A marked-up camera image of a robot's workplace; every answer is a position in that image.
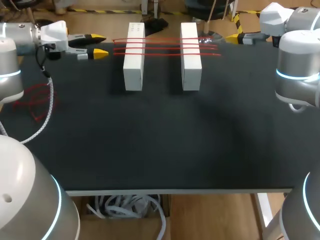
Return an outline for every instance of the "gray robot arm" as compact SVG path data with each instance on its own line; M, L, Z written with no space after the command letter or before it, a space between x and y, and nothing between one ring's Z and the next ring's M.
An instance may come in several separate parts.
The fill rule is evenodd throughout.
M271 3L260 15L261 32L279 37L275 94L290 105L319 107L320 10Z

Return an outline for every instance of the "yellow and black tape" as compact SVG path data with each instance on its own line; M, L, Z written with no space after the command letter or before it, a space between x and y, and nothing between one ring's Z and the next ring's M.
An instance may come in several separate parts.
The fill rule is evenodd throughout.
M241 23L240 23L240 14L255 14L258 18L260 18L260 13L261 11L237 11L235 13L235 16L233 19L231 19L231 21L235 22L235 25L236 25L236 29L238 31L238 34L242 34L244 31L243 31L243 28L241 26Z
M54 12L54 9L46 9L46 8L35 8L33 9L35 12ZM140 10L90 10L90 9L79 9L79 8L68 8L68 12L71 13L89 13L89 14L142 14ZM186 12L177 12L177 11L162 11L164 15L176 15L182 16L187 15Z
M238 34L241 34L243 33L243 29L242 29L242 26L240 24L240 15L239 13L236 13L235 16L234 16L234 22L235 22L235 26L236 26L236 29L238 31Z

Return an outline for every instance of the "black object on floor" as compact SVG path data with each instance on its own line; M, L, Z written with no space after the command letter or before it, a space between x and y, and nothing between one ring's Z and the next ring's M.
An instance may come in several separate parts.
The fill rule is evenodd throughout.
M149 36L158 32L161 32L163 29L167 28L169 23L163 18L150 18L144 21L145 27L145 36Z

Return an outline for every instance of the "cable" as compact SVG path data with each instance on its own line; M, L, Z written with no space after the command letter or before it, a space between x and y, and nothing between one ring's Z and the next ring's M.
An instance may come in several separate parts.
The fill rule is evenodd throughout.
M24 141L21 141L22 144L26 144L26 143L30 142L32 139L34 139L36 136L38 136L46 128L46 126L50 120L50 117L52 114L52 109L54 107L54 84L53 84L51 77L48 77L47 79L48 79L48 85L50 87L50 100L49 100L48 114L46 115L46 118L44 120L42 127L40 127L40 129L36 133L34 133L32 136L30 136L29 138L27 138Z
M44 120L44 123L43 125L40 127L40 129L34 133L32 136L30 136L29 138L27 138L26 140L23 140L21 141L22 144L26 144L28 142L30 142L31 140L33 140L36 136L38 136L44 129L45 127L47 126L49 120L50 120L50 117L51 117L51 114L52 114L52 110L53 110L53 106L54 106L54 84L53 84L53 81L52 81L52 78L50 76L50 74L45 70L45 66L44 66L44 63L46 61L46 55L44 55L44 59L41 61L41 63L39 62L39 58L38 58L38 53L39 53L39 49L40 48L50 48L50 46L44 46L44 45L41 45L41 46L38 46L36 51L35 51L35 60L36 60L36 63L38 64L38 66L40 67L40 70L41 72L43 73L43 75L47 78L48 80L48 85L49 85L49 88L50 88L50 100L49 100L49 110L48 110L48 113L46 115L46 118ZM0 131L2 132L2 134L7 134L3 124L0 122Z
M296 114L300 114L306 110L306 106L301 106L299 109L296 109L291 103L289 103L289 108Z
M94 207L87 204L87 208L93 212L100 219L127 219L127 218L144 218L148 212L151 203L155 205L155 210L159 210L162 222L161 230L158 234L157 240L161 240L166 231L166 217L161 207L160 195L157 195L158 201L149 195L112 195L104 203L105 196L94 197Z
M7 137L8 137L8 133L7 133L7 131L6 131L4 125L2 124L1 121L0 121L0 131L1 131L1 134L2 134L3 136L7 136Z

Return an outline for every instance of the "wooden floor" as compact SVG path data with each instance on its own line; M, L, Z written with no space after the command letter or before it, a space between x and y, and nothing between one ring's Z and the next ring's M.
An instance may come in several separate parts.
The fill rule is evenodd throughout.
M139 8L139 0L79 0L80 8L129 9ZM270 0L239 0L239 10L261 10ZM310 0L278 0L285 7L310 6ZM183 0L168 0L164 10L181 11ZM65 20L71 34L96 33L107 37L107 41L127 36L129 22L140 22L138 14L88 14L68 13L55 16L38 12L36 18ZM162 15L169 27L153 37L178 37L180 23L189 22L189 16ZM259 31L259 20L253 14L241 14L244 32ZM237 33L234 22L229 19L211 22L210 29L222 36ZM269 194L272 213L275 214L284 200L282 193ZM165 240L258 240L260 233L252 198L249 194L173 195L171 215L167 218ZM159 218L101 220L81 219L80 240L153 240L161 228Z

